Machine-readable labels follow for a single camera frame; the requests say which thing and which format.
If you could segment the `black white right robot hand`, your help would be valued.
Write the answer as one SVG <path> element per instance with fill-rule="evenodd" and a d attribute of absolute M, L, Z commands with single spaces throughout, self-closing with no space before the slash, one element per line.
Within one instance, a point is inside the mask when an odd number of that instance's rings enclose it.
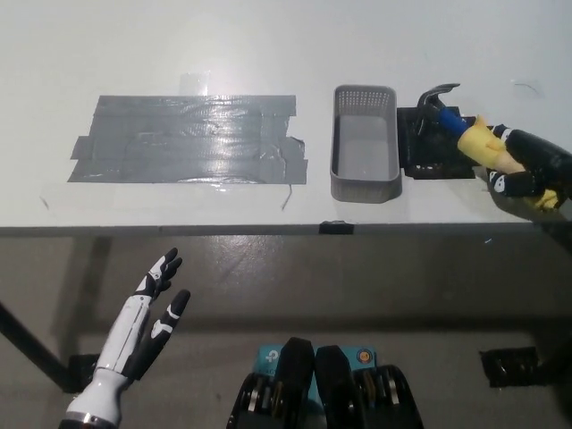
<path fill-rule="evenodd" d="M 556 210 L 571 196 L 571 154 L 568 151 L 503 124 L 489 129 L 525 168 L 517 173 L 488 170 L 488 183 L 493 192 L 503 197 L 522 198 L 541 211 Z"/>

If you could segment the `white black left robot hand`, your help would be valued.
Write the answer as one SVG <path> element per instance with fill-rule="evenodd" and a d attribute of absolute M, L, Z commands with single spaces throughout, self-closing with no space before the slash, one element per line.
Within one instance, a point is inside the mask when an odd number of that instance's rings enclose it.
<path fill-rule="evenodd" d="M 150 331 L 145 332 L 151 306 L 171 287 L 181 264 L 178 249 L 172 248 L 146 272 L 115 319 L 97 361 L 97 371 L 111 371 L 135 381 L 153 365 L 189 303 L 190 292 L 180 290 Z"/>

